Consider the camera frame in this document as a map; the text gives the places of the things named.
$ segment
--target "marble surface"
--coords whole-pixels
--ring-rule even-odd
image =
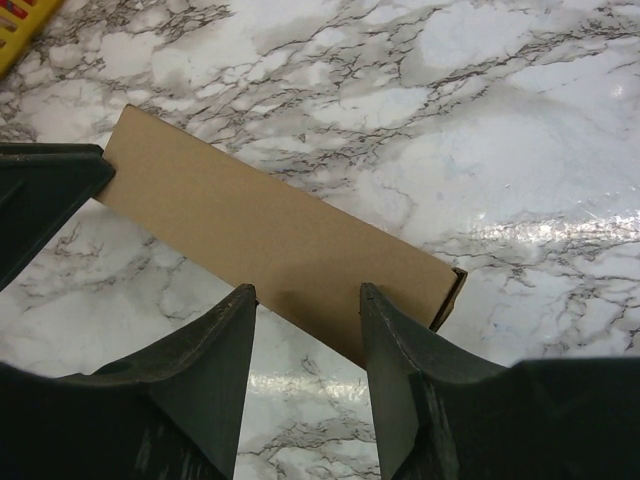
[[[133,103],[470,271],[482,357],[640,352],[637,0],[68,0],[0,140],[104,145]],[[0,360],[92,372],[229,287],[87,204],[0,294]],[[240,479],[379,477],[366,375],[261,310]]]

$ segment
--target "cardboard box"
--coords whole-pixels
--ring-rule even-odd
[[[464,273],[132,106],[104,156],[98,200],[364,365],[359,290],[378,285],[437,328]]]

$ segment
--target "yellow basket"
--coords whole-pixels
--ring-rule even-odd
[[[63,0],[0,0],[0,78]]]

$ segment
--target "yellow plastic crate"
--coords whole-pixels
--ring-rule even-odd
[[[0,0],[0,78],[63,0]]]

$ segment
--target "white marble table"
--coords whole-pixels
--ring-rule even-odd
[[[104,145],[133,103],[470,271],[441,330],[510,365],[637,353],[634,0],[68,0],[0,140]],[[0,294],[0,360],[89,373],[230,287],[85,206]],[[378,478],[366,375],[262,310],[239,479]]]

